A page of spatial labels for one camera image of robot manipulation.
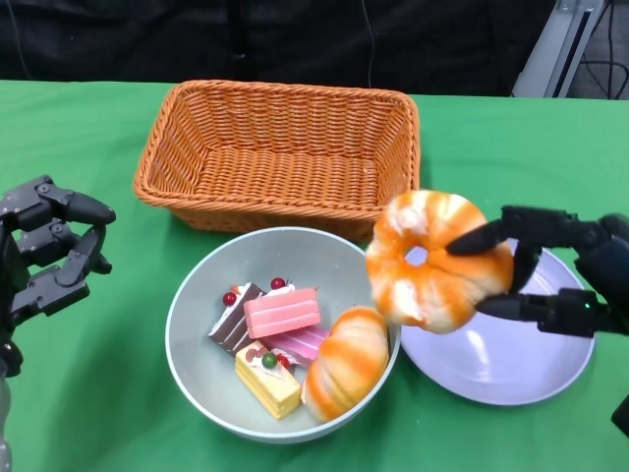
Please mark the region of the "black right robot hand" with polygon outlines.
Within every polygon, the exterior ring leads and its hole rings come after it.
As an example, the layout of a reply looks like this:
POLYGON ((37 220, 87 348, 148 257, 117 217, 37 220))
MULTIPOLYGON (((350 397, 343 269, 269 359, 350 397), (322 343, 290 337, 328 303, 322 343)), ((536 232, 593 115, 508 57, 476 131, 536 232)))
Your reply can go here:
POLYGON ((582 221, 565 210, 504 206, 501 217, 450 242, 449 254, 486 253, 516 239, 513 280, 508 291, 477 305, 483 314, 535 322, 542 332, 593 337, 598 331, 628 334, 628 218, 608 214, 582 221), (522 294, 543 248, 571 248, 575 268, 592 289, 562 288, 556 295, 522 294))

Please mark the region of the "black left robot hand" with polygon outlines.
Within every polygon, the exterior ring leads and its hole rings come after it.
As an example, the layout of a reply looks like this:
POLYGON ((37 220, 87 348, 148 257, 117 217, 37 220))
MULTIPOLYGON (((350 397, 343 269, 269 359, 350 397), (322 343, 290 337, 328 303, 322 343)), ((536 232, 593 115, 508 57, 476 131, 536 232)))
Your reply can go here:
POLYGON ((23 355, 12 337, 41 313, 51 316, 89 294, 87 276, 108 274, 102 256, 112 208, 39 176, 1 199, 1 377, 18 375, 23 355))

